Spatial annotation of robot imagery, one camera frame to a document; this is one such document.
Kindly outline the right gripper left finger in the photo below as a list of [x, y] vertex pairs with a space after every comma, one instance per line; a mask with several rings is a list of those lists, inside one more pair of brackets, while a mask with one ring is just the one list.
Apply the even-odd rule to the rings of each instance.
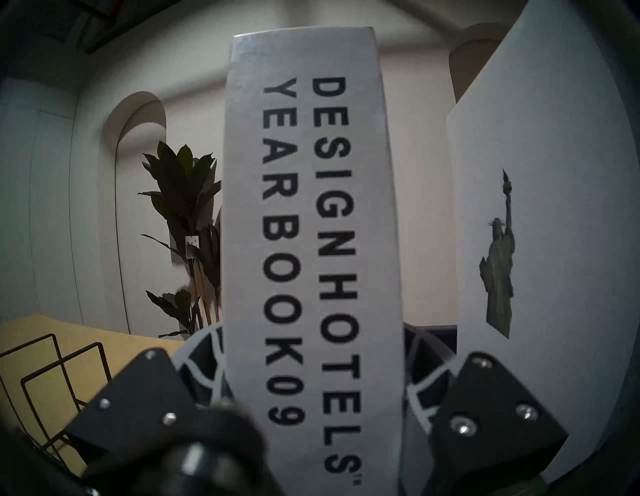
[[223, 326], [197, 331], [172, 355], [153, 347], [132, 359], [64, 433], [84, 462], [155, 437], [227, 395]]

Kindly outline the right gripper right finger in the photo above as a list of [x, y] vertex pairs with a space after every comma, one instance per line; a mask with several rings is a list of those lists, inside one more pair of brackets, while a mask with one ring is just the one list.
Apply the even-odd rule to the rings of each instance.
[[458, 356], [457, 330], [404, 323], [403, 484], [521, 484], [568, 432], [497, 358]]

